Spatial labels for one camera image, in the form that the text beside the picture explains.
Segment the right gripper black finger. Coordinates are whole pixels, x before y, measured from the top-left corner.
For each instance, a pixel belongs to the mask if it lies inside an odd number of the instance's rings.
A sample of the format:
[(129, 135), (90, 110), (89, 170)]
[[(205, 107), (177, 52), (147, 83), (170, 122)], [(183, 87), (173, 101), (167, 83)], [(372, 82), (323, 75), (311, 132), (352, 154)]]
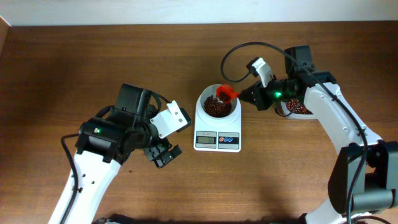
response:
[(238, 98), (245, 103), (256, 105), (256, 99), (252, 95), (239, 95)]
[(253, 95), (256, 92), (256, 85), (251, 85), (249, 88), (242, 90), (239, 96), (249, 96)]

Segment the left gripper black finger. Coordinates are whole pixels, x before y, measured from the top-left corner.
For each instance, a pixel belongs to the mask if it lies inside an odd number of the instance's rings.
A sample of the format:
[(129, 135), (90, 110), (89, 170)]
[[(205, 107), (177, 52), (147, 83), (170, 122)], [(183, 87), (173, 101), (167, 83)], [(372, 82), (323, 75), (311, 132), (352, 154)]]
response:
[(182, 150), (179, 145), (174, 146), (171, 150), (162, 152), (154, 161), (157, 168), (163, 168), (176, 157), (181, 155)]
[(159, 139), (157, 142), (154, 143), (153, 146), (145, 148), (143, 149), (143, 151), (149, 161), (154, 161), (166, 152), (168, 152), (171, 147), (171, 143), (167, 138), (165, 138)]

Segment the orange measuring scoop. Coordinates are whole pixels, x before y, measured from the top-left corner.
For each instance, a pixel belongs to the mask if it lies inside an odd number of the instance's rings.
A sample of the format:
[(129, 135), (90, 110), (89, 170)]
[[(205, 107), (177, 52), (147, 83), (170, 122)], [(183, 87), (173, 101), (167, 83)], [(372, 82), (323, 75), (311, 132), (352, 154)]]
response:
[(229, 84), (222, 84), (216, 89), (216, 96), (223, 103), (231, 103), (234, 99), (238, 98), (239, 93)]

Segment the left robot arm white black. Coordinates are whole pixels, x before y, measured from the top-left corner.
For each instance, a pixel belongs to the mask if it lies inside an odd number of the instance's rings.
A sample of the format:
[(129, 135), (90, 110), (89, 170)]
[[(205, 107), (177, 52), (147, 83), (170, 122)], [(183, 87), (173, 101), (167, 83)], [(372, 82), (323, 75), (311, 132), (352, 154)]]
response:
[(71, 166), (50, 223), (91, 223), (104, 193), (136, 149), (162, 168), (181, 154), (167, 139), (192, 123), (184, 108), (153, 91), (121, 85), (115, 105), (100, 110), (75, 134), (76, 153), (61, 143)]

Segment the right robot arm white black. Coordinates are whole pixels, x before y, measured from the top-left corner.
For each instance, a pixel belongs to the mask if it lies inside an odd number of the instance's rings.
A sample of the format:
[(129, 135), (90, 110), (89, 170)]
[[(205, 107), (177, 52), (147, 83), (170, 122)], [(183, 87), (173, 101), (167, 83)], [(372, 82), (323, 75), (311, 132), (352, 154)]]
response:
[(303, 214), (299, 223), (355, 223), (396, 207), (397, 142), (384, 141), (365, 125), (345, 100), (335, 77), (315, 68), (307, 45), (282, 54), (288, 77), (276, 79), (265, 60), (256, 57), (247, 68), (260, 80), (243, 90), (239, 99), (259, 110), (299, 100), (315, 115), (336, 149), (328, 199)]

